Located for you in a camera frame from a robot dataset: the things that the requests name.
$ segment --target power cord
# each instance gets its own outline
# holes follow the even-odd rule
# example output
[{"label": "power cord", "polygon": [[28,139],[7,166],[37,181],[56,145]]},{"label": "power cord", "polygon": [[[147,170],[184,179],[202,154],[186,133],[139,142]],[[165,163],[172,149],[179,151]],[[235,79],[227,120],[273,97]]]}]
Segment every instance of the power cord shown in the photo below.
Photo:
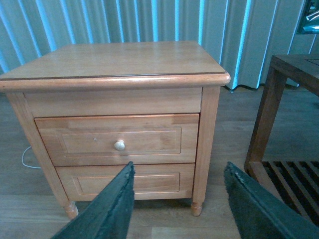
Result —
[{"label": "power cord", "polygon": [[23,164],[25,167],[28,167],[28,168],[40,169],[41,167],[34,167],[34,166],[26,165],[26,164],[24,163],[24,155],[25,155],[25,153],[26,153],[29,149],[31,149],[31,146],[28,147],[28,148],[26,148],[26,150],[25,150],[25,151],[23,152],[23,154],[22,154],[22,164]]}]

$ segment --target curtain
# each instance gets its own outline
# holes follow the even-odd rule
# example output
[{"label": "curtain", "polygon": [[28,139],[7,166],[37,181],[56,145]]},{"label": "curtain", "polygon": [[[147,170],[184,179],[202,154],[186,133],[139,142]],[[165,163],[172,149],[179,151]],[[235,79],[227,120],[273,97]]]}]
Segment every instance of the curtain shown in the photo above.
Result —
[{"label": "curtain", "polygon": [[0,74],[67,44],[197,41],[258,88],[273,54],[319,53],[297,35],[303,0],[0,0]]}]

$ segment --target drawer knob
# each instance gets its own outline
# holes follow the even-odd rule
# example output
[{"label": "drawer knob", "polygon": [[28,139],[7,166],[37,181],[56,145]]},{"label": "drawer knob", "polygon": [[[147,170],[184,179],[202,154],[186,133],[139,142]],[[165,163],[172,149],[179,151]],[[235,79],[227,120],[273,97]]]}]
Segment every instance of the drawer knob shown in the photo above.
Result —
[{"label": "drawer knob", "polygon": [[125,143],[123,140],[118,140],[116,141],[116,143],[114,144],[114,148],[117,150],[117,151],[123,151],[125,149]]}]

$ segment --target drawer panel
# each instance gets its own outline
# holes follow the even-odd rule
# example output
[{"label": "drawer panel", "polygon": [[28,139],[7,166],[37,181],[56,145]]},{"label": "drawer panel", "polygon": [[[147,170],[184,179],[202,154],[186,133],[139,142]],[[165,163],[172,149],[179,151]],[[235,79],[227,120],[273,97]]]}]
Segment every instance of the drawer panel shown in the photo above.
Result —
[{"label": "drawer panel", "polygon": [[200,112],[202,88],[25,93],[35,118]]},{"label": "drawer panel", "polygon": [[[193,163],[198,114],[35,119],[55,166]],[[123,151],[114,144],[122,140]]]},{"label": "drawer panel", "polygon": [[[91,201],[124,166],[56,167],[71,201]],[[194,164],[136,165],[135,199],[190,198]]]}]

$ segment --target wooden nightstand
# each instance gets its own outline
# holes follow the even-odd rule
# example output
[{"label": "wooden nightstand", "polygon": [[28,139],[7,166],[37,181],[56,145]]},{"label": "wooden nightstand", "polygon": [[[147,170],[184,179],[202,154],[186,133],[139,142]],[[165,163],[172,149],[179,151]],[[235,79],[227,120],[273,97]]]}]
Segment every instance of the wooden nightstand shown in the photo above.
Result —
[{"label": "wooden nightstand", "polygon": [[92,200],[129,161],[135,199],[205,198],[220,86],[195,42],[69,45],[0,78],[59,204]]}]

